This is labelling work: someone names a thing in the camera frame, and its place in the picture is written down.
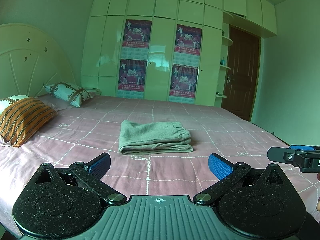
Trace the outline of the person's right hand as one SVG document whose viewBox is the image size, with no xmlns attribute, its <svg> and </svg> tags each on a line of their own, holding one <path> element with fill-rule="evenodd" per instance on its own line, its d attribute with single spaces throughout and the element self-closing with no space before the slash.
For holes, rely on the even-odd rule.
<svg viewBox="0 0 320 240">
<path fill-rule="evenodd" d="M 317 173 L 317 179 L 320 182 L 320 173 Z M 320 194 L 319 193 L 318 193 L 318 196 L 319 196 L 319 198 L 318 198 L 316 209 L 317 209 L 317 211 L 320 211 Z"/>
</svg>

